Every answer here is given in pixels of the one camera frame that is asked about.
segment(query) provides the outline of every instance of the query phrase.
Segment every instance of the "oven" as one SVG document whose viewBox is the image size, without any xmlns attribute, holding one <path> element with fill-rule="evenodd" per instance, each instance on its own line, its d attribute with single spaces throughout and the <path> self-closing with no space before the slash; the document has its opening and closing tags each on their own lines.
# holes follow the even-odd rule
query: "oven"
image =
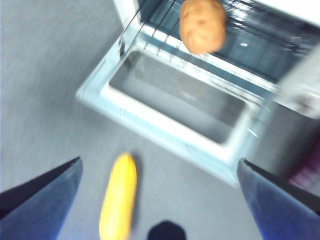
<svg viewBox="0 0 320 240">
<path fill-rule="evenodd" d="M 223 48 L 191 54 L 179 36 L 182 3 L 115 0 L 123 32 L 76 97 L 236 186 L 239 159 L 252 156 L 282 79 L 320 29 L 252 0 L 223 0 Z"/>
</svg>

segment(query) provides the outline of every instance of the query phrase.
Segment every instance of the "gray floor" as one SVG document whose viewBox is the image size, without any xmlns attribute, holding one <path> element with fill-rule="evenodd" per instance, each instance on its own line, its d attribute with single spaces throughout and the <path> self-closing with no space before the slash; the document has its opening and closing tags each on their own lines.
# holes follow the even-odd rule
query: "gray floor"
<svg viewBox="0 0 320 240">
<path fill-rule="evenodd" d="M 109 172 L 130 151 L 139 182 L 131 239 L 145 239 L 166 219 L 189 240 L 261 239 L 239 189 L 75 101 L 121 30 L 111 0 L 1 1 L 1 191 L 81 156 L 83 177 L 59 240 L 99 239 Z M 288 110 L 279 111 L 287 120 Z M 288 133 L 300 118 L 286 124 Z M 288 144 L 274 139 L 262 141 L 256 162 L 280 174 L 277 156 Z"/>
</svg>

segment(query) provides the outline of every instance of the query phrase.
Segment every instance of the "black object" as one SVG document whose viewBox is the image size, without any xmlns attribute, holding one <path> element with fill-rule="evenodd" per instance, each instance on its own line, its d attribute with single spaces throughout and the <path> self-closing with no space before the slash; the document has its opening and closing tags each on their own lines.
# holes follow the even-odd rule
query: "black object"
<svg viewBox="0 0 320 240">
<path fill-rule="evenodd" d="M 186 240 L 186 234 L 179 225 L 163 221 L 151 228 L 147 240 Z"/>
</svg>

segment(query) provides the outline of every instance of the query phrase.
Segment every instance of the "brown potato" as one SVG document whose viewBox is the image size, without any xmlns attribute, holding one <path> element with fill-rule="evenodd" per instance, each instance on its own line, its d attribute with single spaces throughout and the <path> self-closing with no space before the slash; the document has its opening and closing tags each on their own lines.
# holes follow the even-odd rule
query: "brown potato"
<svg viewBox="0 0 320 240">
<path fill-rule="evenodd" d="M 218 0 L 186 0 L 180 10 L 180 37 L 193 54 L 218 51 L 226 38 L 226 14 Z"/>
</svg>

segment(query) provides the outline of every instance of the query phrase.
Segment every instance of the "yellow banana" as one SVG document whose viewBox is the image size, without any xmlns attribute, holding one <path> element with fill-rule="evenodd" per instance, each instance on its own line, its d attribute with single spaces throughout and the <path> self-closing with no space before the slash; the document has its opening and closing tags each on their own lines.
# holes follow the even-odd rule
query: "yellow banana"
<svg viewBox="0 0 320 240">
<path fill-rule="evenodd" d="M 101 240 L 127 240 L 137 188 L 134 159 L 123 153 L 113 165 L 99 221 Z"/>
</svg>

